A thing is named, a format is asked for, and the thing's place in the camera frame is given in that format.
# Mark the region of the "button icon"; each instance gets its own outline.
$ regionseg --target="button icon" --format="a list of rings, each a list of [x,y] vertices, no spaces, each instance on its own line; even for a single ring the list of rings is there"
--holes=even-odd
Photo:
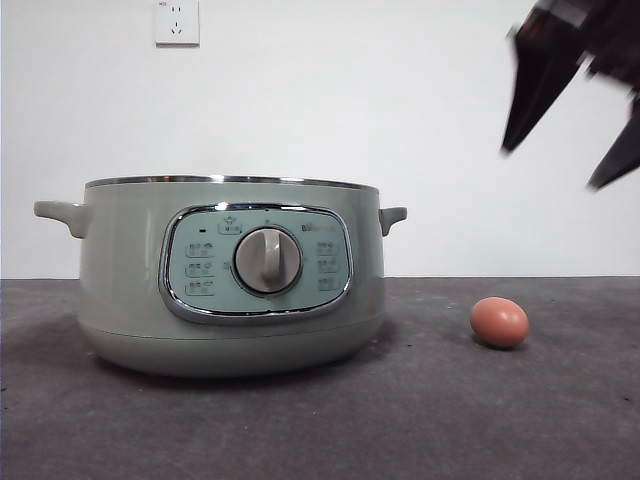
[[[185,275],[190,278],[213,277],[213,262],[188,263],[184,268]]]
[[[189,258],[213,257],[213,243],[189,243],[185,247],[185,255]]]
[[[212,296],[213,280],[192,281],[185,285],[184,289],[189,296]]]
[[[320,241],[316,244],[316,248],[319,256],[338,254],[338,244],[332,240]]]
[[[318,290],[321,292],[336,290],[337,288],[338,282],[334,277],[321,277],[318,279]]]
[[[228,218],[231,217],[225,218],[223,222],[218,224],[218,233],[220,235],[240,235],[242,233],[242,224],[235,223],[235,219],[233,222],[228,222]]]
[[[322,257],[318,259],[318,272],[337,273],[339,270],[337,257]]]

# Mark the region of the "pot handle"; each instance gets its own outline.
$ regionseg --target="pot handle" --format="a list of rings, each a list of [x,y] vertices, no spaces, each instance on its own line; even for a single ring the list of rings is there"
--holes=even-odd
[[[404,207],[382,208],[378,216],[380,217],[382,236],[386,237],[389,235],[391,225],[407,219],[407,209]]]
[[[78,203],[41,201],[33,204],[36,217],[52,218],[66,223],[76,238],[85,238],[89,228],[89,207]]]

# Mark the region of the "silver knob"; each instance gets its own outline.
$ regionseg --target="silver knob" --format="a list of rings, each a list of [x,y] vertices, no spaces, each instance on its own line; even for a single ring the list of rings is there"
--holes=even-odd
[[[261,228],[238,245],[235,267],[240,280],[258,293],[275,293],[291,285],[300,271],[295,240],[276,228]]]

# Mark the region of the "metal rim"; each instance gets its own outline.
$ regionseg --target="metal rim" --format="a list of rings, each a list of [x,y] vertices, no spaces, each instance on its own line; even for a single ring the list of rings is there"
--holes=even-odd
[[[85,184],[85,188],[99,187],[102,185],[120,185],[125,183],[272,183],[283,185],[314,185],[319,187],[351,188],[356,190],[368,190],[378,193],[378,189],[369,185],[357,183],[334,182],[331,180],[313,180],[308,178],[293,177],[251,177],[228,175],[156,175],[149,177],[114,177],[93,180]]]

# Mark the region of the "floor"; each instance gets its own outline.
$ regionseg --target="floor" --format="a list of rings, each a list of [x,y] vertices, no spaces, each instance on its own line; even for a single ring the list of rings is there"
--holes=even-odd
[[[640,278],[387,282],[355,356],[206,381],[97,358],[77,281],[3,281],[3,478],[640,478]],[[471,335],[491,295],[529,314],[515,350]]]

